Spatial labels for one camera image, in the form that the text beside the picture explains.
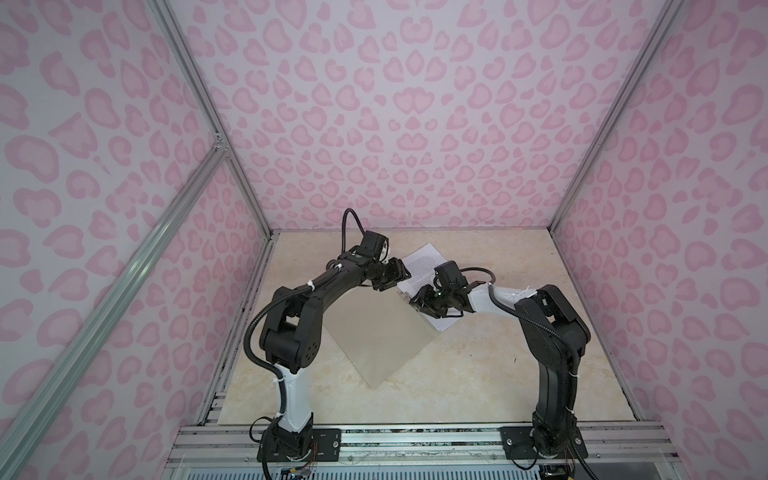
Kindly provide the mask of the white text sheet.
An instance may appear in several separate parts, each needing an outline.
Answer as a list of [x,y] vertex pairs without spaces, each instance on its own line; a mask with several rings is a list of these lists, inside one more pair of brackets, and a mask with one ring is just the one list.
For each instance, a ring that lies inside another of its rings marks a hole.
[[[432,243],[427,243],[415,252],[405,256],[402,262],[411,277],[397,284],[400,296],[409,303],[416,297],[416,294],[423,286],[432,286],[435,277],[434,268],[446,261],[447,259]],[[435,318],[426,313],[421,313],[421,315],[440,333],[458,321],[456,310],[451,310],[451,317],[448,318]]]

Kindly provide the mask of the beige cardboard folder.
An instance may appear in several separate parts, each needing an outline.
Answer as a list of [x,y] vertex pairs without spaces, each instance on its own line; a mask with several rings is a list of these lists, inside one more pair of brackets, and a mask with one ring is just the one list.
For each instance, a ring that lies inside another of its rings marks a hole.
[[356,287],[324,313],[324,327],[372,389],[379,387],[438,336],[391,288]]

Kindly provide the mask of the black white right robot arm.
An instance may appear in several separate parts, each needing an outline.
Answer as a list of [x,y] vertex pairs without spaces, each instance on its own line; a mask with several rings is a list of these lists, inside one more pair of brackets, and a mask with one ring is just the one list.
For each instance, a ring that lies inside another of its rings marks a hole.
[[486,313],[519,321],[539,365],[538,400],[529,427],[500,429],[506,458],[534,463],[588,457],[577,426],[575,402],[579,365],[591,333],[558,287],[517,290],[484,282],[454,289],[426,285],[409,303],[435,319],[456,311],[460,316]]

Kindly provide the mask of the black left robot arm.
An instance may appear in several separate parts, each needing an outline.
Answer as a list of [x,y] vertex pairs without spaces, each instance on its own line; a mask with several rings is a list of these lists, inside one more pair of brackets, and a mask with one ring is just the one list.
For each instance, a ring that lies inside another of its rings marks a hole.
[[246,327],[246,358],[275,377],[278,410],[258,440],[258,459],[308,462],[313,445],[314,412],[308,368],[321,347],[325,311],[365,282],[388,290],[411,277],[402,260],[381,260],[347,251],[319,276],[295,287],[282,287]]

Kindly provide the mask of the aluminium diagonal brace left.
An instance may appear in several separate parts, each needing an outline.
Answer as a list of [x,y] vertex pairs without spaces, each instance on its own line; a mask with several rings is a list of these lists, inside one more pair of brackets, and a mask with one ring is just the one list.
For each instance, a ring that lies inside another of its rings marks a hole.
[[228,150],[229,146],[223,145],[209,151],[19,411],[1,438],[3,479],[16,478],[37,449],[181,224],[221,167]]

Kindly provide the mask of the aluminium floor rail left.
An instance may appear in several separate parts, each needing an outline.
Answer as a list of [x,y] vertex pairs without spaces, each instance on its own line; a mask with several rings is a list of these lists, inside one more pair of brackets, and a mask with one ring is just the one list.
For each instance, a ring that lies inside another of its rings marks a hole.
[[256,314],[257,300],[278,240],[279,232],[275,231],[262,246],[254,269],[243,290],[241,301],[234,310],[233,324],[228,331],[221,354],[212,371],[200,409],[193,421],[194,426],[206,426],[217,422],[213,412],[221,409],[219,401],[226,397],[239,351],[242,348],[243,335],[247,325]]

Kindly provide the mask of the black right mount plate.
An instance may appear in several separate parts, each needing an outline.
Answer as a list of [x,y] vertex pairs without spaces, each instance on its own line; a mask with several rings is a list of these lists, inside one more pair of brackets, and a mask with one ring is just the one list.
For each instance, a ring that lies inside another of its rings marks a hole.
[[586,442],[578,428],[550,434],[531,425],[502,426],[499,434],[507,460],[532,462],[589,457]]

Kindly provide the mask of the black mount plate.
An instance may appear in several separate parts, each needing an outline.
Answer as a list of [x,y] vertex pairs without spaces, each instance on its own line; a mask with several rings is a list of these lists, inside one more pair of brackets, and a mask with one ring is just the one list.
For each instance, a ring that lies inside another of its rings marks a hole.
[[257,458],[266,462],[336,462],[341,444],[340,429],[307,426],[301,432],[289,432],[276,427],[264,435]]
[[589,457],[586,442],[578,428],[550,434],[531,425],[502,426],[499,434],[507,460],[532,462]]

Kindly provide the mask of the black left mount plate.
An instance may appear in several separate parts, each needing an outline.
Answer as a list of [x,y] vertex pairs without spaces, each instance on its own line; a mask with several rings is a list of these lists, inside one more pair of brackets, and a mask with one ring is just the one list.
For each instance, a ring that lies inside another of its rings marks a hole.
[[340,429],[307,426],[301,432],[289,432],[276,427],[264,435],[257,458],[266,462],[336,462],[341,444]]

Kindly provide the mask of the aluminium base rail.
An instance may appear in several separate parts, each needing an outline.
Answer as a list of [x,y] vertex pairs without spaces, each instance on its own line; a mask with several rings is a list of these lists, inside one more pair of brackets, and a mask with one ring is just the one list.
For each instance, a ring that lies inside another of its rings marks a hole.
[[[684,479],[682,459],[663,426],[652,421],[597,421],[579,426],[579,446],[601,479]],[[499,423],[347,424],[336,426],[332,456],[306,479],[587,478],[573,457],[510,460],[512,439]],[[260,426],[184,427],[164,479],[260,479],[255,438]]]

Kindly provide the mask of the aluminium frame post left corner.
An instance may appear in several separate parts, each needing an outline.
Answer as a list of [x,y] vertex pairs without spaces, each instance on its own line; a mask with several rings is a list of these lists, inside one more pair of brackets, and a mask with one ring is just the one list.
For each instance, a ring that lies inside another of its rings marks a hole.
[[202,117],[207,122],[214,136],[215,145],[223,151],[224,159],[234,176],[235,183],[244,196],[245,204],[256,220],[259,230],[271,239],[273,231],[269,227],[266,216],[257,200],[255,190],[251,185],[240,158],[233,146],[230,136],[217,111],[213,96],[207,87],[202,72],[198,67],[192,49],[181,25],[176,17],[170,1],[149,0],[147,6],[155,17],[158,28],[169,44],[169,50],[180,67],[189,85],[190,92],[199,107]]

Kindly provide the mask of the aluminium frame post corner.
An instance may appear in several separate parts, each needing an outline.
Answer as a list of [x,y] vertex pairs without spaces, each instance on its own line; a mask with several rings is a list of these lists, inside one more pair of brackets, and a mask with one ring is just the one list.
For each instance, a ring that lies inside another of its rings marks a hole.
[[668,38],[672,34],[676,23],[683,15],[688,1],[668,0],[662,5],[662,9],[644,40],[634,62],[629,68],[625,79],[607,110],[600,128],[586,150],[584,158],[570,182],[560,206],[557,208],[553,220],[547,230],[551,237],[564,226],[566,217],[575,205],[577,196],[587,182],[587,177],[600,159],[608,140],[614,133],[625,112],[629,109],[633,97],[636,95],[641,83],[650,71],[653,63],[663,50]]
[[217,111],[213,96],[207,87],[202,72],[198,67],[192,49],[181,25],[176,17],[170,1],[149,0],[147,6],[155,17],[158,28],[169,44],[169,50],[180,67],[189,85],[190,92],[199,107],[202,117],[207,122],[214,136],[215,145],[223,151],[224,159],[234,176],[235,183],[244,196],[245,204],[256,220],[259,230],[271,239],[273,231],[269,227],[266,216],[257,200],[255,190],[251,185],[240,158],[233,146],[230,136]]

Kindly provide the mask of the aluminium frame post right corner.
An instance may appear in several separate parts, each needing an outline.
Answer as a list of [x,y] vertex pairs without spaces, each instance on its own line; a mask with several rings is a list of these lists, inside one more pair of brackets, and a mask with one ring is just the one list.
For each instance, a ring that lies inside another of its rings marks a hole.
[[614,133],[625,112],[629,109],[633,97],[636,95],[641,83],[650,71],[653,63],[663,50],[668,38],[672,34],[676,23],[683,15],[688,1],[668,0],[662,5],[662,9],[644,40],[634,62],[629,68],[625,79],[607,110],[600,128],[586,150],[584,158],[570,182],[560,206],[557,208],[553,220],[547,230],[551,237],[564,226],[566,217],[575,205],[577,196],[587,182],[587,177],[600,159],[608,140]]

